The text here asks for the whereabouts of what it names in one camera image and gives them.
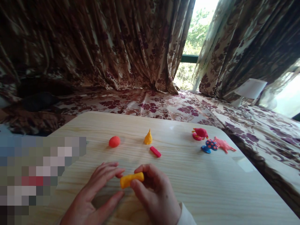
hand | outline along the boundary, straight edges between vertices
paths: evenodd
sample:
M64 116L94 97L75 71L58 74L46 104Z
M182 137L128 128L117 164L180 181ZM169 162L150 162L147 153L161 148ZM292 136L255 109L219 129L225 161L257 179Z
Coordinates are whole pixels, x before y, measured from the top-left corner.
M141 165L134 173L143 172L145 180L132 180L130 187L140 200L154 224L176 225L181 208L175 197L170 180L152 164Z
M96 193L114 176L121 178L125 171L117 168L118 162L102 163L96 168L88 183L81 189L75 197L71 206L61 220L61 225L67 224L102 224L113 212L119 201L124 196L123 191L117 192L108 202L99 209L95 209L91 201Z

window frame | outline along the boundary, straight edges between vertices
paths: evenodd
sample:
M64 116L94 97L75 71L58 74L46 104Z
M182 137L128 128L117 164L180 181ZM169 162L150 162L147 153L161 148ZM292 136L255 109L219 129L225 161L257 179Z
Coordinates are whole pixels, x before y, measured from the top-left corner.
M197 63L198 56L195 55L182 55L181 63Z

curtain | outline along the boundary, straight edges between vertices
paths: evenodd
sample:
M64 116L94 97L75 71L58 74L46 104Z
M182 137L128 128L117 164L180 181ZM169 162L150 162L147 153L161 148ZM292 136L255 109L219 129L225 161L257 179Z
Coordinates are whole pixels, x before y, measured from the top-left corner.
M28 76L74 86L155 88L178 94L195 0L3 0L0 94L17 101Z
M232 101L249 78L273 83L300 57L299 13L297 0L220 0L193 75L199 91Z
M297 60L281 77L269 84L260 97L258 105L289 117L300 112L300 60Z

yellow clay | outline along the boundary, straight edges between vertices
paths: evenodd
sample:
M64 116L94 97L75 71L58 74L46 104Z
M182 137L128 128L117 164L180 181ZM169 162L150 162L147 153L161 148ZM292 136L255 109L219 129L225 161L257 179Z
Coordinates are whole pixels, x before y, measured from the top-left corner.
M120 179L121 188L124 189L124 188L129 187L130 182L134 179L138 179L140 182L143 182L145 179L143 172L136 173L136 174L130 174L130 175L121 177L121 179Z
M145 144L151 144L152 143L152 135L149 129L148 134L146 135L145 139L144 139L144 143Z

orange ball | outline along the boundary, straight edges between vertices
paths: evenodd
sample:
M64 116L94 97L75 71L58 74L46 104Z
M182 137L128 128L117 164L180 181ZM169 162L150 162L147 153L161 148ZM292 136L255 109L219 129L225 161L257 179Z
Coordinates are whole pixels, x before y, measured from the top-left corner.
M114 136L109 140L108 145L112 148L117 147L120 144L121 140L118 136Z

